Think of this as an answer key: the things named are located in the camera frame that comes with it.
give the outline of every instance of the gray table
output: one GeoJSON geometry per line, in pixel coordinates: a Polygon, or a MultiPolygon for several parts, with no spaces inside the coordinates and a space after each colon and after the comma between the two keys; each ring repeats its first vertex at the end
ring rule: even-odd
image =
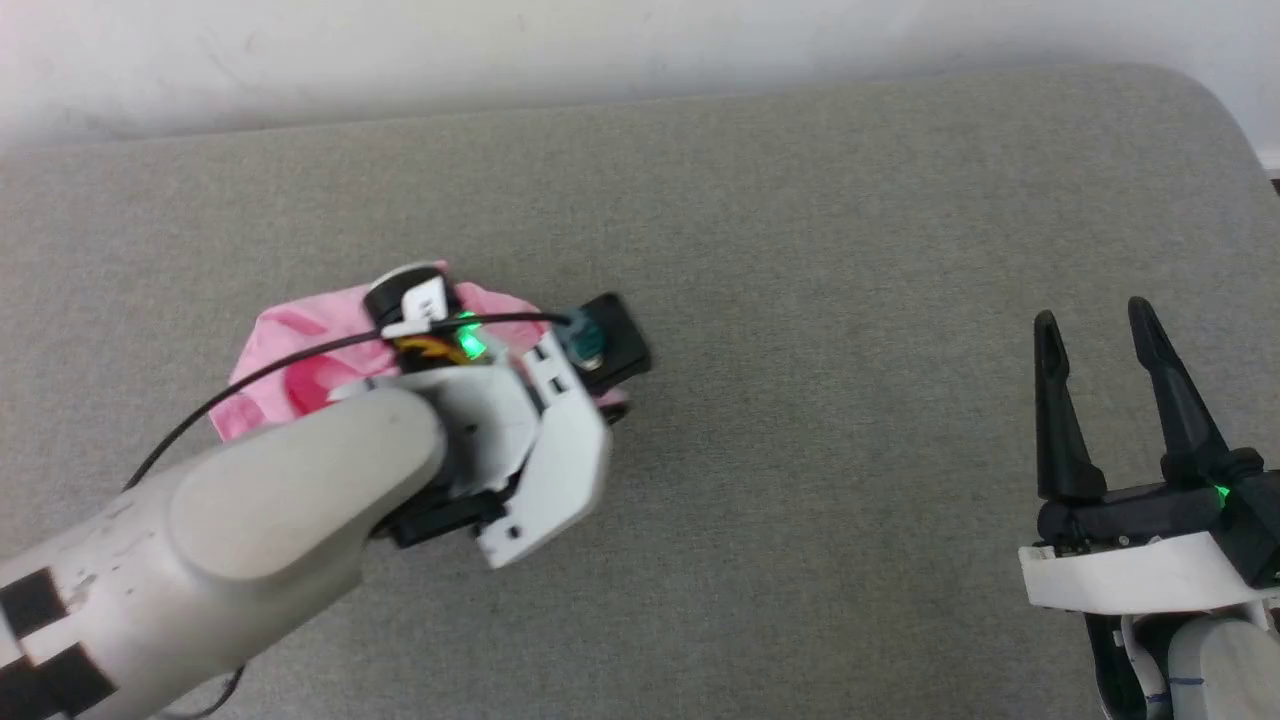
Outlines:
{"type": "Polygon", "coordinates": [[[106,502],[262,307],[447,258],[628,299],[659,365],[607,498],[498,573],[465,537],[374,548],[223,717],[1088,717],[1082,621],[1015,555],[1032,318],[1116,486],[1161,452],[1132,293],[1276,452],[1277,238],[1226,111],[1142,67],[10,155],[0,555],[106,502]]]}

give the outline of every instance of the pink cloth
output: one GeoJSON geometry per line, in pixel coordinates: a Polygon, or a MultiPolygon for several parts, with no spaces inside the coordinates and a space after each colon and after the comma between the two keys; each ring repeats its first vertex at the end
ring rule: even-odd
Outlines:
{"type": "MultiPolygon", "coordinates": [[[[326,292],[264,311],[232,370],[230,382],[292,352],[374,329],[361,304],[367,290],[369,286],[358,286],[326,292]]],[[[475,283],[460,283],[457,292],[462,306],[477,315],[538,310],[518,297],[490,292],[475,283]]],[[[539,323],[502,323],[486,331],[517,354],[527,352],[541,338],[539,323]]],[[[385,342],[362,342],[273,373],[227,398],[209,418],[223,441],[229,441],[253,428],[287,423],[323,409],[334,388],[398,373],[396,356],[385,342]]],[[[618,396],[609,398],[617,400],[618,396]]]]}

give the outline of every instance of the wire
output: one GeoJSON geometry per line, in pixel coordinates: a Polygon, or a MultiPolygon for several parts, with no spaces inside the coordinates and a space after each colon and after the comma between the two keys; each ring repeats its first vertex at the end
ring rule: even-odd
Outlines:
{"type": "MultiPolygon", "coordinates": [[[[500,313],[494,315],[468,315],[466,318],[449,318],[445,320],[440,320],[439,323],[433,323],[431,332],[456,331],[471,325],[485,325],[494,323],[527,323],[527,322],[556,323],[561,325],[567,325],[572,323],[570,318],[564,315],[557,315],[553,313],[500,313]]],[[[381,332],[369,331],[365,333],[358,333],[338,338],[334,341],[323,342],[320,345],[316,345],[315,347],[300,350],[292,355],[285,355],[284,357],[280,357],[275,363],[271,363],[261,369],[257,369],[244,375],[243,378],[236,380],[234,383],[227,386],[220,392],[218,392],[207,401],[205,401],[205,404],[197,407],[191,415],[187,415],[187,418],[184,418],[180,423],[178,423],[178,425],[174,427],[174,429],[169,430],[169,434],[166,434],[164,439],[161,439],[160,443],[156,445],[155,450],[152,450],[151,454],[147,455],[146,460],[143,460],[142,464],[138,465],[138,469],[133,471],[133,477],[129,478],[129,482],[124,483],[124,489],[122,489],[120,492],[125,492],[128,489],[137,487],[137,484],[142,482],[142,478],[145,478],[147,473],[151,471],[151,468],[156,464],[156,461],[160,460],[160,456],[164,455],[164,452],[169,450],[169,447],[172,447],[173,443],[177,442],[183,433],[189,430],[192,425],[198,423],[201,418],[204,418],[210,410],[216,407],[220,402],[223,402],[228,397],[256,383],[257,380],[265,378],[266,375],[270,375],[271,373],[284,369],[294,363],[306,360],[307,357],[315,357],[316,355],[324,355],[325,352],[333,352],[334,350],[340,350],[343,347],[360,345],[362,342],[371,342],[375,340],[383,340],[381,332]]],[[[218,697],[218,700],[214,701],[214,703],[206,707],[205,710],[192,714],[161,711],[157,712],[156,716],[163,717],[164,720],[204,720],[205,717],[209,717],[210,715],[218,712],[219,710],[221,710],[224,705],[227,705],[227,701],[229,701],[232,696],[236,694],[236,691],[239,689],[239,683],[243,676],[244,676],[244,665],[241,665],[239,667],[236,669],[234,673],[232,673],[230,678],[228,678],[227,682],[223,684],[223,692],[218,697]]]]}

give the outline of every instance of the green light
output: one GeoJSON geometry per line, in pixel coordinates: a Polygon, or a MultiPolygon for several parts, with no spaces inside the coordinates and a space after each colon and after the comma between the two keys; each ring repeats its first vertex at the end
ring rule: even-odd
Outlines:
{"type": "MultiPolygon", "coordinates": [[[[458,313],[460,318],[470,318],[471,315],[475,315],[475,313],[470,310],[467,310],[466,313],[458,313]]],[[[471,360],[476,360],[484,356],[484,354],[489,351],[485,343],[476,337],[476,329],[479,327],[480,323],[476,323],[474,325],[462,325],[461,328],[458,328],[457,333],[458,346],[462,348],[462,352],[466,352],[467,357],[470,357],[471,360]]]]}

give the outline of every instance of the wall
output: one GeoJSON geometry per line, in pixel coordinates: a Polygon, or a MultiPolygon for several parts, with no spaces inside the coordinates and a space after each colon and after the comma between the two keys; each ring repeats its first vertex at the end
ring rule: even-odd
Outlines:
{"type": "Polygon", "coordinates": [[[0,147],[1135,60],[1280,173],[1277,27],[1275,0],[0,0],[0,147]]]}

